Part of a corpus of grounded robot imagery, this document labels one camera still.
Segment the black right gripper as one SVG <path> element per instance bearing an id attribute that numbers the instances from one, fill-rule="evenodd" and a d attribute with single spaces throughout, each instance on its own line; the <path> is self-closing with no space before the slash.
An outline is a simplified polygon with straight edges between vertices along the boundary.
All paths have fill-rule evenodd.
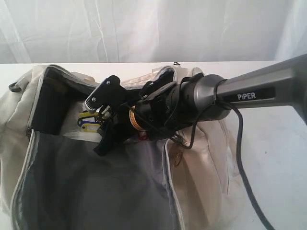
<path id="1" fill-rule="evenodd" d="M 114 147 L 130 138 L 139 140 L 152 139 L 154 131 L 148 124 L 154 123 L 152 108 L 149 103 L 124 105 L 111 118 L 104 121 L 98 129 L 102 139 L 94 148 L 98 156 L 107 155 Z"/>

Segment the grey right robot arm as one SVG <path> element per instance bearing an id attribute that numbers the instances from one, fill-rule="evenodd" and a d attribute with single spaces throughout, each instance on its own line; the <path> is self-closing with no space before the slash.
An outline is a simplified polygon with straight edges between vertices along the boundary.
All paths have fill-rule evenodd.
<path id="1" fill-rule="evenodd" d="M 224 119 L 233 109 L 291 106 L 307 118 L 307 57 L 301 55 L 231 79 L 197 73 L 174 80 L 168 70 L 141 88 L 129 90 L 113 75 L 89 97 L 94 109 L 110 107 L 95 152 L 104 156 L 137 132 L 178 142 L 176 132 L 200 121 Z"/>

